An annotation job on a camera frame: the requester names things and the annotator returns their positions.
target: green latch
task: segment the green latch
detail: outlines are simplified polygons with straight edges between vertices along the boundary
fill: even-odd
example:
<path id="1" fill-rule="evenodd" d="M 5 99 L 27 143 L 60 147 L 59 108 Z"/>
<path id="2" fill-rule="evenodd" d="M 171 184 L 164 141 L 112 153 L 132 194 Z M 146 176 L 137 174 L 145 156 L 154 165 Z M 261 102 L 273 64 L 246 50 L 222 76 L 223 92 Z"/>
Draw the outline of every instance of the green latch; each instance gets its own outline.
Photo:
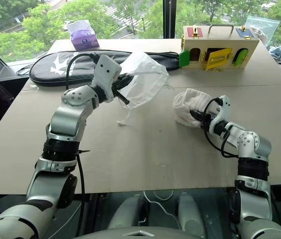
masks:
<path id="1" fill-rule="evenodd" d="M 243 49 L 242 51 L 240 51 L 234 62 L 234 66 L 242 65 L 243 61 L 245 60 L 245 57 L 248 55 L 248 52 L 249 52 L 248 49 Z"/>
<path id="2" fill-rule="evenodd" d="M 179 54 L 179 66 L 187 66 L 190 63 L 190 53 L 188 51 L 182 51 Z"/>

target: purple tissue package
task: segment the purple tissue package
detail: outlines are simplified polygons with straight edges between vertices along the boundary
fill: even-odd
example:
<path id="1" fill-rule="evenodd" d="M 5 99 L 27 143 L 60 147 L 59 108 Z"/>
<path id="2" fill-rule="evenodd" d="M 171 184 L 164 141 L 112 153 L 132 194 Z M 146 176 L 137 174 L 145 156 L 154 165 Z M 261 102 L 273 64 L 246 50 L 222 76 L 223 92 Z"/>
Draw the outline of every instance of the purple tissue package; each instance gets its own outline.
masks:
<path id="1" fill-rule="evenodd" d="M 71 42 L 77 51 L 98 47 L 96 34 L 88 20 L 79 20 L 67 25 Z"/>

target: black case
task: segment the black case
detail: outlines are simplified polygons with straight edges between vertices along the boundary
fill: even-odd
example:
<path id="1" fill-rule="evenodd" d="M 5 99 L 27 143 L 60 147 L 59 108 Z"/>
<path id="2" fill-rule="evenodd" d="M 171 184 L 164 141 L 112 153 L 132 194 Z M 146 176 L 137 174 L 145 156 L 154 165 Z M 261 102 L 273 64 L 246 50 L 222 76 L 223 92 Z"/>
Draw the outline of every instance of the black case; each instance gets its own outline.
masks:
<path id="1" fill-rule="evenodd" d="M 122 63 L 131 52 L 111 51 L 111 50 L 89 50 L 89 51 L 63 51 L 46 55 L 39 59 L 30 70 L 30 78 L 33 82 L 41 86 L 63 86 L 67 64 L 75 56 L 82 53 L 97 53 L 107 55 L 118 64 Z M 179 55 L 176 52 L 152 53 L 146 52 L 152 59 L 164 65 L 167 71 L 179 68 Z M 94 77 L 95 63 L 89 56 L 78 58 L 71 66 L 69 84 L 88 84 Z"/>

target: yellow door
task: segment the yellow door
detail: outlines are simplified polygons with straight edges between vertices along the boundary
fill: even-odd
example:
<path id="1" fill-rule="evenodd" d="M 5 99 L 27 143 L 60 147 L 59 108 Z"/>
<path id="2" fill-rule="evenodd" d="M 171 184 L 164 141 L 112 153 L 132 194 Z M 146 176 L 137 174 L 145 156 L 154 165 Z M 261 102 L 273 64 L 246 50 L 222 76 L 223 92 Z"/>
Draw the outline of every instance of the yellow door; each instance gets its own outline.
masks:
<path id="1" fill-rule="evenodd" d="M 225 48 L 219 51 L 211 52 L 205 68 L 212 69 L 225 65 L 228 62 L 228 57 L 229 54 L 231 54 L 231 51 L 232 48 Z"/>

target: white towel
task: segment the white towel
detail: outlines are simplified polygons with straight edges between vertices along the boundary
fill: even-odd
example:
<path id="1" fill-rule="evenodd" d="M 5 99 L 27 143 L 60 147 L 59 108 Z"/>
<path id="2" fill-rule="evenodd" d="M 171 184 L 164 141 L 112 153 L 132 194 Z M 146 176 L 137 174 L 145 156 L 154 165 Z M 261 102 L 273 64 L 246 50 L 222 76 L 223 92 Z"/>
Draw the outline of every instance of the white towel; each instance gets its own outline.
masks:
<path id="1" fill-rule="evenodd" d="M 191 116 L 190 110 L 203 112 L 211 99 L 207 93 L 195 89 L 186 89 L 185 92 L 178 94 L 173 103 L 176 121 L 185 126 L 200 127 L 201 122 Z"/>

